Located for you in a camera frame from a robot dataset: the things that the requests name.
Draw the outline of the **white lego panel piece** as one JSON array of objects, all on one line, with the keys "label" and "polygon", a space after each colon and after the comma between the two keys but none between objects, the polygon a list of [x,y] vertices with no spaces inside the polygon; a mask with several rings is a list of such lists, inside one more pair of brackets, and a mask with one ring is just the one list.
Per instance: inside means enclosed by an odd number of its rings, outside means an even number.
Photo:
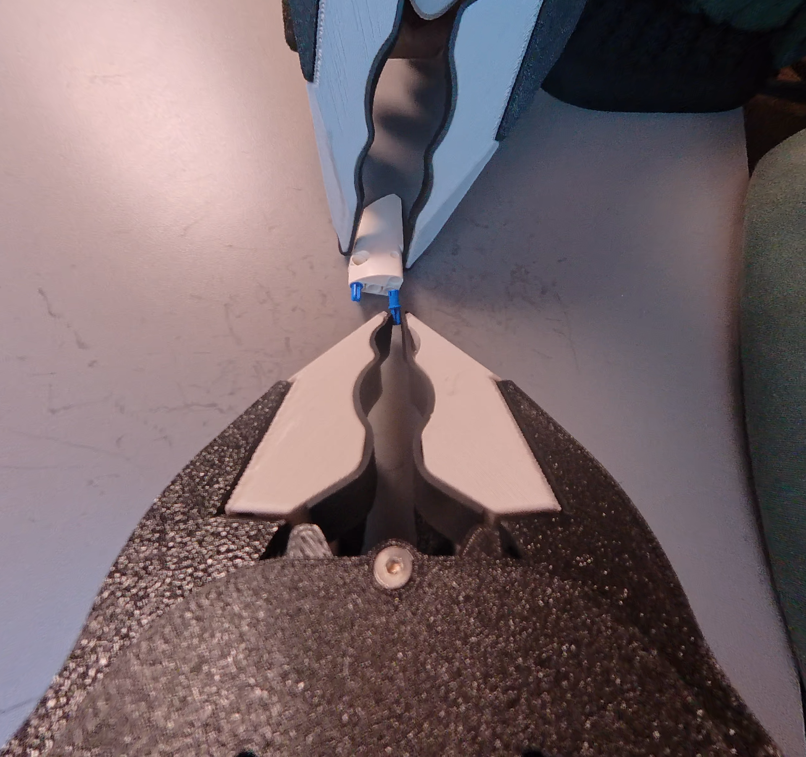
[{"label": "white lego panel piece", "polygon": [[363,292],[388,295],[404,280],[402,208],[397,195],[379,198],[361,216],[348,263],[348,282],[363,283]]}]

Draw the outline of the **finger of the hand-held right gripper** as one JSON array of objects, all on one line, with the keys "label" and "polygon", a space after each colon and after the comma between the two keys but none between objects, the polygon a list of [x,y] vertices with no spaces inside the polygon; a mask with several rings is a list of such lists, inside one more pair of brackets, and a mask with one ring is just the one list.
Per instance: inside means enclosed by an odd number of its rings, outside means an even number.
[{"label": "finger of the hand-held right gripper", "polygon": [[398,37],[404,0],[319,0],[309,105],[332,224],[348,254],[364,204],[361,169],[372,101]]},{"label": "finger of the hand-held right gripper", "polygon": [[447,45],[446,112],[408,216],[406,267],[435,239],[498,148],[497,132],[542,0],[468,0]]}]

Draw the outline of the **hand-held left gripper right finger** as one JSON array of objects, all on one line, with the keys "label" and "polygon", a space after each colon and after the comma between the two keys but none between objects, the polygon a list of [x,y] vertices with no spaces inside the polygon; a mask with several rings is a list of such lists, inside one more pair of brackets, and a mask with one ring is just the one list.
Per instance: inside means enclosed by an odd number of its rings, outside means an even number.
[{"label": "hand-held left gripper right finger", "polygon": [[498,386],[498,377],[413,314],[406,364],[420,421],[415,506],[427,519],[503,519],[560,505]]}]

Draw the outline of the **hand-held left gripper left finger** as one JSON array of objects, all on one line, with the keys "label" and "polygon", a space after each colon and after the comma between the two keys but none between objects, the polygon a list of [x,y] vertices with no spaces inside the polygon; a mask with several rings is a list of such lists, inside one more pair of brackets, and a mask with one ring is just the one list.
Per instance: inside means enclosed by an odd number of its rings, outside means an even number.
[{"label": "hand-held left gripper left finger", "polygon": [[365,520],[377,484],[368,413],[380,396],[390,340],[391,318],[379,313],[290,378],[227,514]]}]

